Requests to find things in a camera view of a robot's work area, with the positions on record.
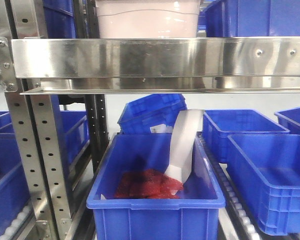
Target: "floor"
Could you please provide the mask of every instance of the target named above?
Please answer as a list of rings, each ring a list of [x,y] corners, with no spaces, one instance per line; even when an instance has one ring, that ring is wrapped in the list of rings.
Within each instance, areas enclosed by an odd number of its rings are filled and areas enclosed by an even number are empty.
[[[109,136],[120,131],[118,119],[125,104],[146,94],[107,94],[107,123]],[[184,94],[188,109],[256,109],[277,122],[274,112],[300,106],[300,93],[193,93]],[[84,110],[85,105],[74,103],[68,110]],[[0,87],[0,111],[7,111],[7,103]]]

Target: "bolt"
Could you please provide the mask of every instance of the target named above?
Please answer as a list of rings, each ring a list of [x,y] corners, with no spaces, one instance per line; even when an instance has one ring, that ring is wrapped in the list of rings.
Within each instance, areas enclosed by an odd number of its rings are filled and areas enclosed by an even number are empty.
[[[0,47],[4,47],[6,45],[6,43],[2,40],[0,40]]]
[[[10,68],[10,64],[7,63],[7,62],[5,62],[5,63],[3,64],[3,67],[4,67],[5,69],[8,69],[8,68]]]
[[[264,51],[261,50],[261,49],[258,49],[258,50],[256,51],[256,54],[257,54],[258,56],[260,56],[260,55],[264,54]]]
[[[14,89],[14,87],[15,87],[15,85],[13,83],[9,83],[7,86],[7,89],[11,91]]]

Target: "metal frame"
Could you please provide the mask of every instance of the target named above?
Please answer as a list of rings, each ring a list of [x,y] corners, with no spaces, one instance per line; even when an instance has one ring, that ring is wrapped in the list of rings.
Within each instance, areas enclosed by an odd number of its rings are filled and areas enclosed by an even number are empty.
[[[73,1],[80,38],[99,37],[94,4],[87,1],[86,26],[81,0]],[[93,215],[85,208],[91,185],[82,179],[91,160],[97,171],[109,143],[104,93],[300,92],[300,37],[42,39],[41,0],[0,0],[0,37],[0,80],[35,215],[25,228],[34,234],[28,239],[92,238]],[[16,39],[29,37],[41,39]],[[70,169],[53,94],[85,94],[90,145]],[[248,222],[234,188],[213,167],[230,203],[221,211],[220,239],[270,239]]]

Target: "white label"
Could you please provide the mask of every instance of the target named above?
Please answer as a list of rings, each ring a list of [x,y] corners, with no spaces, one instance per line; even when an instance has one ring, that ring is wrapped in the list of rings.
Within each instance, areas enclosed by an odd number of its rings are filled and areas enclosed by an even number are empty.
[[[150,127],[150,131],[152,134],[171,134],[173,129],[174,128],[172,126],[167,126],[165,124],[159,124]]]

